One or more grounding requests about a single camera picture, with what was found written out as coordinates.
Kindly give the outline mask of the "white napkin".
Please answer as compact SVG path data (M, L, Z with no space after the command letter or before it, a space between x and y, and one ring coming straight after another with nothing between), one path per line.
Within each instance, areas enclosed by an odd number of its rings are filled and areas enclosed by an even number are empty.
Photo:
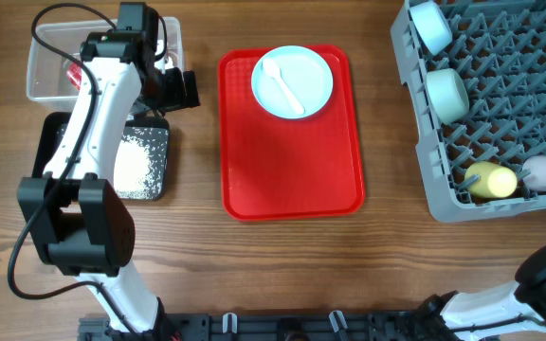
M165 73L168 69L174 68L173 60L168 56L167 45L163 40L157 41L155 67L162 73Z

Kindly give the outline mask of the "pile of rice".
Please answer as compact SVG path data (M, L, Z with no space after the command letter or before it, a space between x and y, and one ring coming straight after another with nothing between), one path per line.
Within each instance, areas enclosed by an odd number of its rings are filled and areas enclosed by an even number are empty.
M148 201L162 195L169 137L166 128L124 128L114 169L119 198Z

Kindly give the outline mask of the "red snack wrapper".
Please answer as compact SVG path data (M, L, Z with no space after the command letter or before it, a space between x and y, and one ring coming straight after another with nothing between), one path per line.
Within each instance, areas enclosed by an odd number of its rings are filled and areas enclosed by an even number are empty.
M77 90L82 86L82 69L75 63L71 63L65 72L69 82Z

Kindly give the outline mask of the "white plastic spoon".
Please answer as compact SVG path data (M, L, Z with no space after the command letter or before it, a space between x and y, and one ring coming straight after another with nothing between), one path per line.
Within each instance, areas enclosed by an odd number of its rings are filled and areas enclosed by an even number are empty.
M303 106L300 104L299 100L296 98L294 93L291 91L291 89L288 87L286 82L282 78L282 71L279 65L271 58L264 58L263 59L263 70L265 74L277 82L279 85L282 93L286 97L290 107L294 111L294 113L300 117L304 114L305 110Z

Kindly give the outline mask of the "light blue plate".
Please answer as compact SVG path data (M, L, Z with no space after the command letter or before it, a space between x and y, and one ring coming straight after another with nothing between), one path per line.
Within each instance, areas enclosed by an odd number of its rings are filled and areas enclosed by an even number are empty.
M263 70L263 59L273 59L281 68L282 78L305 112L298 117L276 81ZM329 64L313 49L298 45L274 48L256 62L250 85L253 97L269 114L284 119L302 119L319 112L329 101L334 77Z

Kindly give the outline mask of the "light blue bowl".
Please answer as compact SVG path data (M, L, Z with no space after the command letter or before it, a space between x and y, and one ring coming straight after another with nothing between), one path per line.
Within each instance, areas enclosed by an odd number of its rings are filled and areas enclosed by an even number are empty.
M440 7L427 1L409 9L417 33L432 55L442 52L452 42L452 31Z

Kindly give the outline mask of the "green bowl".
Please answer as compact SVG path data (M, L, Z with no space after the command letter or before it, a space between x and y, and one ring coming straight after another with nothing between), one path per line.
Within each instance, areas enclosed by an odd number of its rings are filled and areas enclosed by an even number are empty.
M454 69L428 72L426 89L432 110L445 125L465 117L469 112L464 82Z

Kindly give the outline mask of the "yellow plastic cup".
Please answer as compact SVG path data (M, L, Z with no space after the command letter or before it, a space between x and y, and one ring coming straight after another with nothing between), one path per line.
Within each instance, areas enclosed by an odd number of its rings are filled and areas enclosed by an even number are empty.
M486 199L506 198L514 193L518 186L516 174L504 166L482 161L467 168L464 177L478 176L467 190L474 196Z

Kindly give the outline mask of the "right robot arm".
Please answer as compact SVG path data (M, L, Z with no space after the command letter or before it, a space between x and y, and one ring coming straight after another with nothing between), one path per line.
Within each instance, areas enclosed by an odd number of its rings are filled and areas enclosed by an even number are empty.
M430 296L412 313L419 340L479 341L515 332L546 333L546 245L515 279L478 293Z

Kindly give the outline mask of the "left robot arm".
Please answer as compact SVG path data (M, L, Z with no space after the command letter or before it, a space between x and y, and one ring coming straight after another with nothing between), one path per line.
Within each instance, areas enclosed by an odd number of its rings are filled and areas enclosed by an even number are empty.
M82 85L64 137L24 178L17 199L40 260L87 287L109 317L115 340L177 340L180 332L132 261L135 224L113 187L123 131L137 101L155 111L199 105L191 71L162 70L165 27L143 2L123 2L107 31L93 32L73 63Z

